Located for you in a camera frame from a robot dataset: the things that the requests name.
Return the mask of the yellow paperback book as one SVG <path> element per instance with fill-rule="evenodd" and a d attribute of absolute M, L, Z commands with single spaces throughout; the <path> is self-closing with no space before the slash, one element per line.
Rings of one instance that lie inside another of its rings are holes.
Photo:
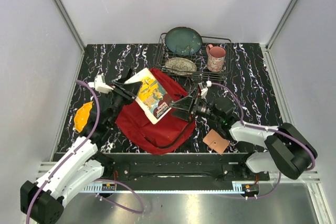
<path fill-rule="evenodd" d="M 136 102 L 152 124 L 157 124 L 170 110 L 173 101 L 165 88 L 148 68 L 142 69 L 125 81 L 125 84 L 141 82 Z"/>

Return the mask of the red backpack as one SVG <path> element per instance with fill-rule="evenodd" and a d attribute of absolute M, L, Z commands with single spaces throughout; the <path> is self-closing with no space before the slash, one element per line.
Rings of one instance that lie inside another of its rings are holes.
<path fill-rule="evenodd" d="M 187 92 L 176 81 L 162 71 L 149 69 L 165 88 L 173 101 L 187 96 Z M 123 107 L 116 124 L 122 133 L 144 151 L 162 155 L 170 153 L 182 145 L 193 133 L 195 122 L 186 122 L 172 116 L 171 110 L 157 124 L 152 124 L 144 111 L 133 101 Z"/>

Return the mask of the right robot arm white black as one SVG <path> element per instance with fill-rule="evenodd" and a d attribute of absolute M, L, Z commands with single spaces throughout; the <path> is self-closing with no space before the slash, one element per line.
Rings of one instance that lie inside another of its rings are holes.
<path fill-rule="evenodd" d="M 208 103 L 200 92 L 171 102 L 173 115 L 184 121 L 201 116 L 215 123 L 220 137 L 260 146 L 263 152 L 253 151 L 238 167 L 239 176 L 250 180 L 260 172 L 280 172 L 290 179 L 315 166 L 318 154 L 306 138 L 290 123 L 280 126 L 262 126 L 247 123 L 234 113 L 234 104 L 228 97 L 220 97 Z"/>

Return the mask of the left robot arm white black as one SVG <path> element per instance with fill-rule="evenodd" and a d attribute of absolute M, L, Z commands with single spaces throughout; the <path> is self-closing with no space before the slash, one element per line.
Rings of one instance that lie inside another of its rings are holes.
<path fill-rule="evenodd" d="M 111 134 L 125 105 L 137 97 L 141 82 L 114 82 L 107 85 L 103 75 L 94 82 L 76 80 L 94 98 L 96 112 L 81 118 L 80 135 L 65 155 L 35 182 L 26 181 L 20 188 L 20 210 L 25 222 L 56 223 L 67 204 L 95 180 L 107 180 L 113 175 L 113 159 L 100 152 Z"/>

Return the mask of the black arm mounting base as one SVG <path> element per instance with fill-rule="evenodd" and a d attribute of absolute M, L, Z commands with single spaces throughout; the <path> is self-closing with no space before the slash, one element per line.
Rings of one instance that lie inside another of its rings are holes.
<path fill-rule="evenodd" d="M 243 164 L 247 154 L 222 155 L 215 153 L 146 153 L 94 154 L 107 169 L 104 178 L 135 180 L 138 178 L 205 177 L 226 181 L 242 180 L 266 182 L 268 172 L 255 174 Z"/>

